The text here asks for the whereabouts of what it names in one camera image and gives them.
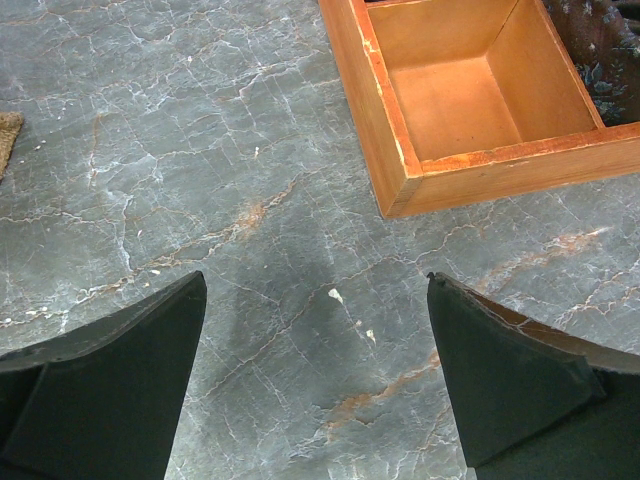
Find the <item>wooden box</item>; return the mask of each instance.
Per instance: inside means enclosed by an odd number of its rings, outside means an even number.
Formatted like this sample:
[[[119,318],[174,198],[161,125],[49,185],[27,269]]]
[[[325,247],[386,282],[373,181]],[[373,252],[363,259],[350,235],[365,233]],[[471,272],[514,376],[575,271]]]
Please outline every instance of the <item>wooden box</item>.
[[[382,214],[640,171],[540,0],[320,0]]]

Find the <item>stone floor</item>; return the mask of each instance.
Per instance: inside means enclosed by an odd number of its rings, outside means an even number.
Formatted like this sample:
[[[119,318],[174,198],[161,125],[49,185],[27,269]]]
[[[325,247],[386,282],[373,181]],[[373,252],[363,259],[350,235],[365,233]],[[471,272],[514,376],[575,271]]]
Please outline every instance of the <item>stone floor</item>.
[[[471,479],[441,270],[640,353],[638,176],[382,220],[314,0],[0,0],[0,353],[209,285],[167,479]]]

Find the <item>black plastic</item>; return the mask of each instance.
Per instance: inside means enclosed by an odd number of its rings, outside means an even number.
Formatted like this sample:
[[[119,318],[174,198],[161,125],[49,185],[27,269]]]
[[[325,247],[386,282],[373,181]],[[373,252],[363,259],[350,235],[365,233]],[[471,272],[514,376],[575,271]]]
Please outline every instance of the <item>black plastic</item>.
[[[640,357],[431,275],[429,314],[479,480],[640,478]]]
[[[200,272],[0,357],[0,478],[164,478],[206,306]]]

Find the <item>brown woven cloth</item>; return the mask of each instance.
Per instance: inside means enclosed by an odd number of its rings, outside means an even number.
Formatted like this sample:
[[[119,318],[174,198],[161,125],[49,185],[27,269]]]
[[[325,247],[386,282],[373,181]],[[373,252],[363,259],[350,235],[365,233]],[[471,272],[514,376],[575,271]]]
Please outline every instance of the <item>brown woven cloth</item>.
[[[20,113],[0,113],[0,180],[2,180],[7,163],[9,163],[13,142],[16,141],[23,120]]]
[[[543,0],[602,120],[640,121],[640,0]]]

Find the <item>gray marble tabletop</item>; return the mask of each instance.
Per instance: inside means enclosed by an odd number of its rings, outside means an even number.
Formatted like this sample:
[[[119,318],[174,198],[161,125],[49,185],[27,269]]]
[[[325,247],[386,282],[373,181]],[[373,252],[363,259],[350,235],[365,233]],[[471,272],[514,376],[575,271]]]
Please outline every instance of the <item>gray marble tabletop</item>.
[[[0,353],[192,270],[167,479],[471,479],[429,271],[640,353],[638,176],[383,220],[314,0],[0,0]]]

